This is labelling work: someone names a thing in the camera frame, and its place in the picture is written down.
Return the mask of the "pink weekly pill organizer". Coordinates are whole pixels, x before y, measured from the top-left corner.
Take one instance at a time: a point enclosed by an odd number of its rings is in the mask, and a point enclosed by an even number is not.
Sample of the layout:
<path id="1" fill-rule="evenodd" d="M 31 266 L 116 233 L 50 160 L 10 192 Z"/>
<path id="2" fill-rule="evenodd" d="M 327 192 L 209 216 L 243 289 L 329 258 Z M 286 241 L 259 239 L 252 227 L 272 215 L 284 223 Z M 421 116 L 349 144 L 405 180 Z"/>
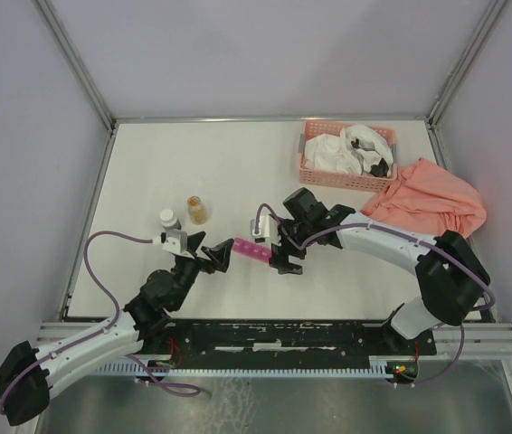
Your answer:
<path id="1" fill-rule="evenodd" d="M 245 239 L 236 237 L 232 246 L 232 250 L 244 257 L 255 259 L 262 263 L 269 263 L 271 257 L 271 249 L 263 244 L 254 243 Z"/>

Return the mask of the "amber pill bottle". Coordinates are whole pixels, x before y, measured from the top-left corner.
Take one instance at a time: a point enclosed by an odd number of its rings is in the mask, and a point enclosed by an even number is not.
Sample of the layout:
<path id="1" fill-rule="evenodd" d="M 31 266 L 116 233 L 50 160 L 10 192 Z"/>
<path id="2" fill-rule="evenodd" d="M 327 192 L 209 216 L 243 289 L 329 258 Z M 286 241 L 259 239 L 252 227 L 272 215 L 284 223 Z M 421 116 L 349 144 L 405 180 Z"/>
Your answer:
<path id="1" fill-rule="evenodd" d="M 193 224 L 202 225 L 208 219 L 208 214 L 204 207 L 204 203 L 198 196 L 191 196 L 187 200 L 187 210 L 190 220 Z"/>

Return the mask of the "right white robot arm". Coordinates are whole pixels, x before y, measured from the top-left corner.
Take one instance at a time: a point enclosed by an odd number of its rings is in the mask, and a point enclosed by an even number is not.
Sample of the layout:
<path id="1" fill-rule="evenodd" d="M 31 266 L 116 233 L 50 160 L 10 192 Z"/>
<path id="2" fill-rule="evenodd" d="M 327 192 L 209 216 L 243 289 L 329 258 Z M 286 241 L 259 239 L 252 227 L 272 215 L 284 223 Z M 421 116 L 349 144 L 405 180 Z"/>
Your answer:
<path id="1" fill-rule="evenodd" d="M 495 303 L 489 274 L 455 231 L 434 236 L 402 230 L 343 204 L 327 208 L 307 188 L 283 205 L 289 217 L 262 204 L 251 223 L 252 237 L 269 243 L 269 264 L 279 274 L 301 274 L 302 267 L 291 259 L 305 259 L 308 247 L 318 244 L 369 254 L 416 277 L 420 295 L 401 304 L 384 323 L 382 343 L 391 353 L 403 353 L 426 330 L 460 326 L 470 312 L 489 310 Z"/>

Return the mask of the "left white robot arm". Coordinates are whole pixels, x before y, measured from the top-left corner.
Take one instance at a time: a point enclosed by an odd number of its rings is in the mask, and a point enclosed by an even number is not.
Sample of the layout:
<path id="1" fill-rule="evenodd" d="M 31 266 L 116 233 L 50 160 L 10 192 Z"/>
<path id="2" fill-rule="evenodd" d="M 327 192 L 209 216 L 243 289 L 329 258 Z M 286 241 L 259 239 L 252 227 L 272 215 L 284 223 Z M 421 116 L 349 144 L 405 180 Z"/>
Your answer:
<path id="1" fill-rule="evenodd" d="M 24 341 L 0 365 L 0 414 L 16 427 L 40 415 L 60 392 L 80 378 L 119 357 L 161 350 L 171 313 L 183 305 L 201 273 L 226 272 L 234 241 L 212 248 L 205 234 L 172 230 L 148 240 L 171 254 L 171 269 L 152 272 L 138 294 L 124 307 L 113 297 L 112 316 L 51 344 Z"/>

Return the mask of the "white cap pill bottle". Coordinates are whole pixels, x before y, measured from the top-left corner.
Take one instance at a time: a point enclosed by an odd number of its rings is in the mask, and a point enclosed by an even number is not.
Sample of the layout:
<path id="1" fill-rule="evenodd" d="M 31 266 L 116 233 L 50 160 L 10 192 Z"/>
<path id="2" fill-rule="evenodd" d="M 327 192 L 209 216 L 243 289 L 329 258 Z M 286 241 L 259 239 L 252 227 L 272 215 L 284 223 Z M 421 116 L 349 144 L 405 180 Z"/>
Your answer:
<path id="1" fill-rule="evenodd" d="M 159 219 L 161 226 L 165 231 L 179 231 L 182 228 L 181 222 L 172 209 L 163 209 L 159 214 Z"/>

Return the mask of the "pink plastic basket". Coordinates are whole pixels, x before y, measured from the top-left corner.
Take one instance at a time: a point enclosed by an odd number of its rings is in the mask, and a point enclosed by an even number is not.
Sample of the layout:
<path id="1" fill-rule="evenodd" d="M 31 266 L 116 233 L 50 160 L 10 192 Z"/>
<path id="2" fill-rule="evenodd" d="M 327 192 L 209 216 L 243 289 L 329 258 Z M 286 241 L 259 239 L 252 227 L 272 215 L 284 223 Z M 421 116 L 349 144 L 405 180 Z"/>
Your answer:
<path id="1" fill-rule="evenodd" d="M 369 175 L 344 175 L 323 171 L 309 170 L 303 166 L 303 154 L 305 142 L 321 134 L 338 136 L 344 127 L 351 127 L 360 123 L 344 123 L 328 120 L 307 119 L 304 121 L 303 132 L 300 136 L 298 163 L 299 180 L 303 184 L 314 184 L 352 190 L 381 192 L 387 188 L 398 175 L 396 158 L 396 133 L 389 127 L 368 126 L 375 130 L 387 141 L 393 151 L 393 171 L 389 178 L 377 178 Z"/>

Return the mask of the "black white cloth in basket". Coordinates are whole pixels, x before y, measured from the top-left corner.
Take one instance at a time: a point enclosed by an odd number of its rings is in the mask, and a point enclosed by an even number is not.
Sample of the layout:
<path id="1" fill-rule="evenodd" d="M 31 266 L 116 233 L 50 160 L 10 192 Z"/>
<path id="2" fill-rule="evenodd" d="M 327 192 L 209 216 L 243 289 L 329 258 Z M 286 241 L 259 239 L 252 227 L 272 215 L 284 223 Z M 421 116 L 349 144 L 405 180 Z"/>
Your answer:
<path id="1" fill-rule="evenodd" d="M 368 126 L 344 127 L 340 143 L 350 158 L 354 175 L 389 178 L 393 171 L 393 151 L 387 141 Z"/>

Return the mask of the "salmon pink cloth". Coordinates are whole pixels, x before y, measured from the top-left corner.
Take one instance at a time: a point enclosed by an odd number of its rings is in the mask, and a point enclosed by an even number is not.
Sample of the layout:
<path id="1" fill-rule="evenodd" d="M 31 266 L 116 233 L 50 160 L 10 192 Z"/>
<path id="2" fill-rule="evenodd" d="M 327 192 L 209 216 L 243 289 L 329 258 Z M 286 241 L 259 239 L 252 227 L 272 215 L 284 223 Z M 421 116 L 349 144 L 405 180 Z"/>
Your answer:
<path id="1" fill-rule="evenodd" d="M 465 238 L 487 219 L 474 187 L 424 158 L 400 167 L 397 178 L 361 213 L 407 231 L 435 236 L 455 231 Z"/>

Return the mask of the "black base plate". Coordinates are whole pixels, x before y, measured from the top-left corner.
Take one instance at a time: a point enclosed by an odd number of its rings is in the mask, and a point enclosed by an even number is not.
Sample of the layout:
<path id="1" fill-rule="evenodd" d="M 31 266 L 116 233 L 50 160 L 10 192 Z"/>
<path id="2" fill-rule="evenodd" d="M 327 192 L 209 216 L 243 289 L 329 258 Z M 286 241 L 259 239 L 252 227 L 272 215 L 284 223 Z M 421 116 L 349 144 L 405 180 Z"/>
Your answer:
<path id="1" fill-rule="evenodd" d="M 369 359 L 412 360 L 437 353 L 431 331 L 406 340 L 368 320 L 175 319 L 144 340 L 139 358 L 175 357 L 200 370 L 365 369 Z"/>

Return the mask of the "right aluminium frame post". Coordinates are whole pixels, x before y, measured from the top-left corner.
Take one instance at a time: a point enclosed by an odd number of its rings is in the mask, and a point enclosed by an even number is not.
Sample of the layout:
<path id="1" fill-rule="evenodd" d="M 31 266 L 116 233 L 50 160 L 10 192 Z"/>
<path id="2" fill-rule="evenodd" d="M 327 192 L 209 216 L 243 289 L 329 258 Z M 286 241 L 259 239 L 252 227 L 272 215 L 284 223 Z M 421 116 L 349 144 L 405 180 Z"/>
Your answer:
<path id="1" fill-rule="evenodd" d="M 427 117 L 431 127 L 437 127 L 446 115 L 451 102 L 455 99 L 460 87 L 481 54 L 488 38 L 498 25 L 501 16 L 507 10 L 508 0 L 492 0 L 476 24 L 466 42 L 460 57 L 452 67 L 439 95 L 433 103 Z"/>

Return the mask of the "aluminium frame post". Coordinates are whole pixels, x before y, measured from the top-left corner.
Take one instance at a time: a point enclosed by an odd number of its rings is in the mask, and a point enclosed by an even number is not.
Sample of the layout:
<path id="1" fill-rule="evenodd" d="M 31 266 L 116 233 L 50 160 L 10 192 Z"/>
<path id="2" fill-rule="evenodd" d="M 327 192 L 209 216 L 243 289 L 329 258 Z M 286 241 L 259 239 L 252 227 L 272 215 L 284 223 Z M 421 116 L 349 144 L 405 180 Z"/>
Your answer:
<path id="1" fill-rule="evenodd" d="M 63 59 L 69 66 L 76 81 L 79 83 L 91 107 L 96 112 L 101 124 L 107 130 L 112 130 L 115 126 L 115 119 L 85 66 L 71 36 L 65 29 L 64 23 L 53 2 L 47 0 L 33 0 L 32 4 L 43 20 L 47 30 L 52 35 Z"/>
<path id="2" fill-rule="evenodd" d="M 498 25 L 501 16 L 507 10 L 508 0 L 492 0 L 476 24 L 466 42 L 460 57 L 452 67 L 439 95 L 433 103 L 427 117 L 431 127 L 437 127 L 446 115 L 451 102 L 455 99 L 460 87 L 481 54 L 488 38 Z"/>

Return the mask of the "left aluminium frame post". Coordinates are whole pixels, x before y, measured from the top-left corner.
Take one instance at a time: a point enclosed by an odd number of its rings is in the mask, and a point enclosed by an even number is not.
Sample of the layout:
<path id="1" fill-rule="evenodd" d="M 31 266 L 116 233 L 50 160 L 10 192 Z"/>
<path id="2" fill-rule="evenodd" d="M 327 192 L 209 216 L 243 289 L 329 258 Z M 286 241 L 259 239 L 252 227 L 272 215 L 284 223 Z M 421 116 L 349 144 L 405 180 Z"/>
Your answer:
<path id="1" fill-rule="evenodd" d="M 76 81 L 79 83 L 91 107 L 96 112 L 101 124 L 107 130 L 112 130 L 115 126 L 115 119 L 85 66 L 71 36 L 65 29 L 64 23 L 53 2 L 47 0 L 33 0 L 32 4 L 43 20 L 47 30 L 52 35 L 63 59 L 69 66 Z"/>

